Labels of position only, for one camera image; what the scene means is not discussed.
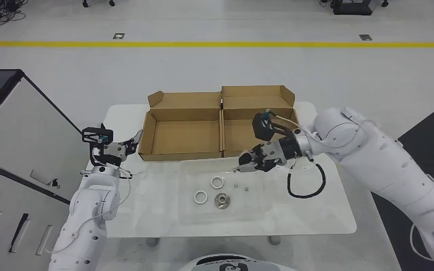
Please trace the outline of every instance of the black logo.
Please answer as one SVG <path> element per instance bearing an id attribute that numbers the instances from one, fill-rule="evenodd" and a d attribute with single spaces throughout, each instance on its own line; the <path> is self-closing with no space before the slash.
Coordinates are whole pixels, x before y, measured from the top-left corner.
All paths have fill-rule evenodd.
<path id="1" fill-rule="evenodd" d="M 233 264 L 222 264 L 220 271 L 249 271 L 249 268 L 245 264 L 238 264 L 237 266 Z"/>

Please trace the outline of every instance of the white panel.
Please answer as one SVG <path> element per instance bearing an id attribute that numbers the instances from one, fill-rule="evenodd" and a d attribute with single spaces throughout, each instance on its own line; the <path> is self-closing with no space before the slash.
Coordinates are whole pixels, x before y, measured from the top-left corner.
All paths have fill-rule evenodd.
<path id="1" fill-rule="evenodd" d="M 0 219 L 0 270 L 47 270 L 51 255 L 44 249 L 52 249 L 56 243 L 68 216 L 68 205 L 0 175 L 0 211 L 3 212 Z M 23 213 L 28 214 L 27 228 L 20 236 L 20 244 L 15 246 L 15 253 L 10 253 Z M 43 240 L 48 226 L 53 227 Z M 45 247 L 41 246 L 41 241 L 45 241 Z"/>
<path id="2" fill-rule="evenodd" d="M 27 80 L 21 80 L 1 105 L 0 127 L 1 167 L 71 199 L 88 161 L 88 146 Z M 53 179 L 60 188 L 50 185 Z"/>

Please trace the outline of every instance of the cardboard box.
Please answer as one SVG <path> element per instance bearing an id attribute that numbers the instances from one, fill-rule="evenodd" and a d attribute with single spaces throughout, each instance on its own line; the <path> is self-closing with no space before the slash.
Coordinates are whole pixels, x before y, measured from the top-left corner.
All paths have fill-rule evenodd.
<path id="1" fill-rule="evenodd" d="M 253 85 L 222 87 L 223 157 L 236 157 L 261 143 L 254 136 L 252 119 L 256 113 L 270 108 L 279 116 L 298 123 L 293 109 L 295 95 L 283 85 Z M 295 129 L 287 121 L 273 122 Z M 275 134 L 273 139 L 281 138 Z"/>
<path id="2" fill-rule="evenodd" d="M 144 161 L 222 157 L 220 92 L 158 91 L 148 101 L 139 147 Z"/>

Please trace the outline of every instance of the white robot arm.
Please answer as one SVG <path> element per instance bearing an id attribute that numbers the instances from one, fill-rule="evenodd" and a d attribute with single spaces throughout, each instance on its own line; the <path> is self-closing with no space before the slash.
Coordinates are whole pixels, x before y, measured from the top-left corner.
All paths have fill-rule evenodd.
<path id="1" fill-rule="evenodd" d="M 289 159 L 305 156 L 313 161 L 313 156 L 326 153 L 372 192 L 400 208 L 414 222 L 427 252 L 434 258 L 433 178 L 420 169 L 400 142 L 350 108 L 331 108 L 319 113 L 307 128 L 299 127 L 297 135 L 273 123 L 270 115 L 276 116 L 269 110 L 255 116 L 252 125 L 256 137 L 269 141 L 275 132 L 286 137 L 244 152 L 236 170 L 268 171 L 276 165 L 285 165 Z M 292 194 L 290 174 L 288 192 Z"/>
<path id="2" fill-rule="evenodd" d="M 101 128 L 83 130 L 83 141 L 90 143 L 90 156 L 94 168 L 83 171 L 87 178 L 82 188 L 74 193 L 69 205 L 69 216 L 63 225 L 54 246 L 49 271 L 95 270 L 104 249 L 107 232 L 106 221 L 113 220 L 121 202 L 119 178 L 121 172 L 130 181 L 120 164 L 126 157 L 135 153 L 142 131 L 128 141 L 115 143 L 113 131 Z M 99 150 L 95 157 L 94 149 Z"/>

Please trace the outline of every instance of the gray floor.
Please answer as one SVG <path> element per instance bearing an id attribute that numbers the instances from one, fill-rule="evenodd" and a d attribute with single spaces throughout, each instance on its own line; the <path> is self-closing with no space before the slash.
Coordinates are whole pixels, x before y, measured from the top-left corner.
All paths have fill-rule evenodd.
<path id="1" fill-rule="evenodd" d="M 373 16 L 333 16 L 316 0 L 30 0 L 3 41 L 433 41 L 434 4 L 391 0 Z M 0 68 L 21 68 L 80 128 L 113 104 L 144 104 L 156 90 L 277 85 L 318 110 L 350 106 L 398 138 L 433 112 L 432 48 L 0 47 Z M 98 271 L 177 270 L 209 253 L 242 253 L 308 270 L 399 270 L 370 193 L 341 172 L 357 231 L 349 235 L 108 240 Z"/>

